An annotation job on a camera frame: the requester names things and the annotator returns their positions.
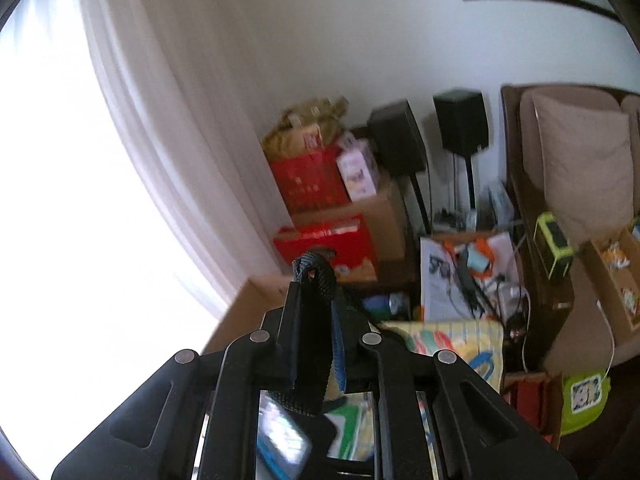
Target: chair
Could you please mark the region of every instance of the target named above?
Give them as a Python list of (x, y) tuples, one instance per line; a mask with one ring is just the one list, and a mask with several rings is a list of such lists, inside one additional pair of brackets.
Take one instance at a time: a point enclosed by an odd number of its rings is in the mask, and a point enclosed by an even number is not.
[[(507, 189), (520, 213), (527, 235), (527, 243), (522, 248), (522, 261), (526, 287), (533, 305), (526, 347), (527, 365), (535, 368), (547, 355), (545, 367), (550, 371), (590, 371), (606, 367), (610, 355), (610, 338), (604, 320), (594, 306), (596, 295), (593, 286), (580, 261), (576, 261), (570, 276), (559, 283), (550, 283), (532, 241), (536, 219), (540, 213), (548, 210), (543, 192), (542, 147), (532, 99), (535, 94), (585, 108), (623, 110), (632, 117), (632, 153), (636, 168), (635, 210), (640, 209), (640, 96), (621, 89), (569, 84), (503, 86), (501, 89), (506, 131)], [(625, 346), (628, 348), (624, 352), (616, 348), (616, 362), (640, 352), (640, 340), (636, 344), (637, 349)]]

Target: pillow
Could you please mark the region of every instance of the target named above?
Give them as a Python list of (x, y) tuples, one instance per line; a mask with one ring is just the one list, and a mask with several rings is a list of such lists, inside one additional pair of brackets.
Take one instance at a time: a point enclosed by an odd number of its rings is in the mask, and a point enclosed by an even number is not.
[(546, 203), (577, 248), (634, 215), (629, 116), (533, 97)]

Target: speaker stand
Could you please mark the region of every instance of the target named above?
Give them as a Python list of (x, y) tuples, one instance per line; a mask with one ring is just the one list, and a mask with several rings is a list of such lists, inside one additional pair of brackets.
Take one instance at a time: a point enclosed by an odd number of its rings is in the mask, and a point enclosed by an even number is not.
[(471, 157), (465, 157), (466, 164), (466, 181), (469, 186), (469, 208), (476, 208), (476, 190), (474, 188), (474, 170), (471, 168)]
[(420, 215), (422, 216), (422, 224), (424, 225), (424, 231), (427, 235), (430, 235), (431, 222), (429, 221), (429, 215), (427, 215), (427, 208), (425, 207), (424, 200), (422, 199), (420, 184), (418, 184), (418, 179), (415, 176), (415, 173), (410, 174), (409, 179), (411, 180), (411, 186), (414, 188), (415, 199), (418, 201), (418, 207), (420, 208)]

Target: window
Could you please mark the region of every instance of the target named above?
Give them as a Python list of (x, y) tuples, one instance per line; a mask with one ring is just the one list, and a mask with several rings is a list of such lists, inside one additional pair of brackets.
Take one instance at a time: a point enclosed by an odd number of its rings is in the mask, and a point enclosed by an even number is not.
[(0, 426), (57, 463), (220, 298), (152, 203), (114, 129), (78, 0), (22, 0), (0, 32)]

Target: red gift box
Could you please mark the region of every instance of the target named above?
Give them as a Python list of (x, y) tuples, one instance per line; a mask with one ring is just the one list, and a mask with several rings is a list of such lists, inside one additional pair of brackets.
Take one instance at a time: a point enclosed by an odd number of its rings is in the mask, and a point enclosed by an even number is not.
[(340, 283), (376, 280), (376, 251), (362, 215), (298, 229), (284, 227), (273, 244), (288, 264), (309, 250), (322, 254)]
[(350, 202), (335, 159), (340, 147), (270, 162), (284, 203), (290, 213), (321, 210)]

